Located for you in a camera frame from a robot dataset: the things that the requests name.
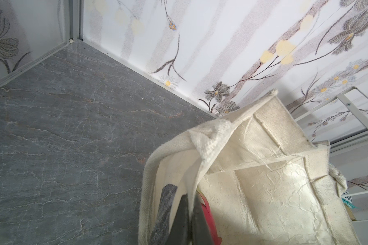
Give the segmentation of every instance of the yellow flower center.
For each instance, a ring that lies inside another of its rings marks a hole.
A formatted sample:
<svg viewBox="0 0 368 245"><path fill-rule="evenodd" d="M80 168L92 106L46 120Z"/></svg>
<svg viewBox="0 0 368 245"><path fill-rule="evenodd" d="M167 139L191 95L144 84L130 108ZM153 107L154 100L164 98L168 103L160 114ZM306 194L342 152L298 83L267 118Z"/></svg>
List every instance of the yellow flower center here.
<svg viewBox="0 0 368 245"><path fill-rule="evenodd" d="M354 32L350 33L350 34L348 35L348 37L346 38L346 40L351 39L353 36L354 36Z"/></svg>

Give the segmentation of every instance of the marble floor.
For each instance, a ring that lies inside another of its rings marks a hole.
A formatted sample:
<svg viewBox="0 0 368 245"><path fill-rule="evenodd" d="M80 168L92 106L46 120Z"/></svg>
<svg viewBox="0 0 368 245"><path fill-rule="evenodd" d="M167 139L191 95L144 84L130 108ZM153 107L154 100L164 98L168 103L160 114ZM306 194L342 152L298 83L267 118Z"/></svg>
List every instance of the marble floor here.
<svg viewBox="0 0 368 245"><path fill-rule="evenodd" d="M69 45L0 88L0 244L137 244L148 156L212 119Z"/></svg>

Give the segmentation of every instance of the beige tote bag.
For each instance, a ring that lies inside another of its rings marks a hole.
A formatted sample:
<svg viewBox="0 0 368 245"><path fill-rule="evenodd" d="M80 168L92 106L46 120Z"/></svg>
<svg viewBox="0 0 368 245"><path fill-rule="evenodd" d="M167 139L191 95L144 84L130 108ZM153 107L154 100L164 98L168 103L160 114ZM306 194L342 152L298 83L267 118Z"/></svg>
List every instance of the beige tote bag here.
<svg viewBox="0 0 368 245"><path fill-rule="evenodd" d="M160 146L143 176L139 244L166 243L181 197L206 196L222 245L360 244L329 165L272 90Z"/></svg>

